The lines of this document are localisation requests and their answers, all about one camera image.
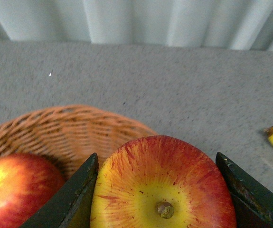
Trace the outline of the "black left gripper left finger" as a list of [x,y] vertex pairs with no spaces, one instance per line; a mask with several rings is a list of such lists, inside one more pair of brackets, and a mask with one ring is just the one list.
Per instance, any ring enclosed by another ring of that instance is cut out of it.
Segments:
[[61,189],[22,228],[88,228],[98,175],[98,155],[93,153]]

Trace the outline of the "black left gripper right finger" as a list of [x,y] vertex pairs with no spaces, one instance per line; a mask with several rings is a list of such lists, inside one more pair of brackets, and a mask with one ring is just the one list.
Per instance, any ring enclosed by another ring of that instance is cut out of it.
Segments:
[[216,165],[231,194],[238,228],[273,228],[273,193],[218,152]]

